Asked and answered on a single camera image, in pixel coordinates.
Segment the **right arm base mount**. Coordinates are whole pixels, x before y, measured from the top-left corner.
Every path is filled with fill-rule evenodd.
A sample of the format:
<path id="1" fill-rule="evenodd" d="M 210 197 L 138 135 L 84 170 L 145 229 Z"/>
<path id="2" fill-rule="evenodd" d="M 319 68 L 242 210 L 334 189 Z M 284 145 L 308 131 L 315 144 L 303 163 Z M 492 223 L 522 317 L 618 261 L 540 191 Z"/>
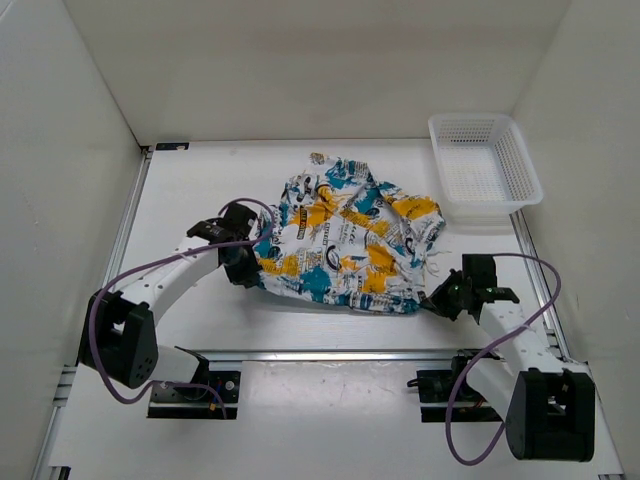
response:
<path id="1" fill-rule="evenodd" d="M 415 376 L 406 387 L 418 394 L 421 422 L 443 423 L 452 387 L 466 364 L 479 349 L 445 351 L 442 354 L 422 355 L 414 359 Z M 453 423 L 499 423 L 500 415 L 486 398 L 464 381 L 456 394 Z"/>

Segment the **patterned white shorts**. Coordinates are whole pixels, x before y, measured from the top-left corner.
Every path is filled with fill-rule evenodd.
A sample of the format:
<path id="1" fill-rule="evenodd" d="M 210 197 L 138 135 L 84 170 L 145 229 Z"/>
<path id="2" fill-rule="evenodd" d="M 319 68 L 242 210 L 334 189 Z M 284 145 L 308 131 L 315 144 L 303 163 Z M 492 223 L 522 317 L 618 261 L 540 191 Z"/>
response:
<path id="1" fill-rule="evenodd" d="M 364 312 L 409 315 L 427 292 L 439 205 L 381 180 L 367 163 L 321 153 L 262 211 L 253 247 L 259 288 Z"/>

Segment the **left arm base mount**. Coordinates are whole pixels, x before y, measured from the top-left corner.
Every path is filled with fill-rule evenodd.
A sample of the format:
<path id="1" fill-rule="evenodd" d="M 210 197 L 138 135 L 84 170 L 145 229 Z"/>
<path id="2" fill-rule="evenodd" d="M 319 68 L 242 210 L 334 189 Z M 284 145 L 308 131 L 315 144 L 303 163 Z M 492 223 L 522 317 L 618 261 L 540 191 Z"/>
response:
<path id="1" fill-rule="evenodd" d="M 202 381 L 215 390 L 154 386 L 151 390 L 149 419 L 236 420 L 239 410 L 242 373 L 239 363 L 211 362 Z"/>

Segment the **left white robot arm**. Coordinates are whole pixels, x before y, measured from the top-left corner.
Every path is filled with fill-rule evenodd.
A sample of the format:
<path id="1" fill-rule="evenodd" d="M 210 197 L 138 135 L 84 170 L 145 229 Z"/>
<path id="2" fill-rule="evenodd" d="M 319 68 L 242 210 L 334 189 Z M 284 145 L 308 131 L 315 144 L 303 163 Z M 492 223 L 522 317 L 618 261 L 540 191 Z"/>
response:
<path id="1" fill-rule="evenodd" d="M 219 268 L 233 285 L 259 283 L 261 267 L 253 247 L 271 230 L 263 227 L 251 239 L 259 217 L 251 203 L 248 198 L 228 203 L 216 217 L 188 229 L 170 256 L 119 274 L 90 298 L 78 360 L 98 372 L 120 403 L 130 400 L 119 386 L 139 396 L 154 386 L 177 389 L 188 400 L 214 392 L 208 359 L 159 344 L 156 327 L 189 289 Z"/>

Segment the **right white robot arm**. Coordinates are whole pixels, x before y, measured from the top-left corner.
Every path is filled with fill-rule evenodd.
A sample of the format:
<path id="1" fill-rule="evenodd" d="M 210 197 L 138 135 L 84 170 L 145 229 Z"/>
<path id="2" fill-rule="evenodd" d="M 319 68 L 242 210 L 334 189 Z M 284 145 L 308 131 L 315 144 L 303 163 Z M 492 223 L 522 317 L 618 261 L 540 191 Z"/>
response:
<path id="1" fill-rule="evenodd" d="M 498 284 L 496 254 L 465 254 L 462 266 L 421 305 L 451 321 L 468 313 L 490 343 L 449 375 L 444 413 L 445 439 L 453 458 L 465 466 L 486 460 L 500 439 L 518 460 L 589 462 L 595 453 L 596 387 L 581 365 L 557 358 L 533 328 L 557 299 L 530 317 L 516 293 Z M 465 459 L 453 442 L 456 398 L 479 394 L 501 425 L 483 453 Z"/>

